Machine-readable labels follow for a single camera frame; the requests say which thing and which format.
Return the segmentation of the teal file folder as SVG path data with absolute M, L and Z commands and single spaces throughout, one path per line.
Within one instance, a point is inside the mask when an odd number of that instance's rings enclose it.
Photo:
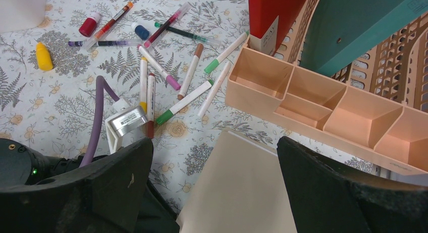
M 426 11 L 427 0 L 320 0 L 300 66 L 330 77 Z

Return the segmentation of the red file folder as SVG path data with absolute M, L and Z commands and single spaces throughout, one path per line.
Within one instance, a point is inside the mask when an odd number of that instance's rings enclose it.
M 273 56 L 306 0 L 248 0 L 250 47 Z

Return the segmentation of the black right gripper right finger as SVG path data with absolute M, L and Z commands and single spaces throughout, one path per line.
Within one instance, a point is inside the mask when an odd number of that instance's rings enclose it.
M 288 137 L 277 155 L 298 232 L 427 232 L 427 187 L 357 170 Z

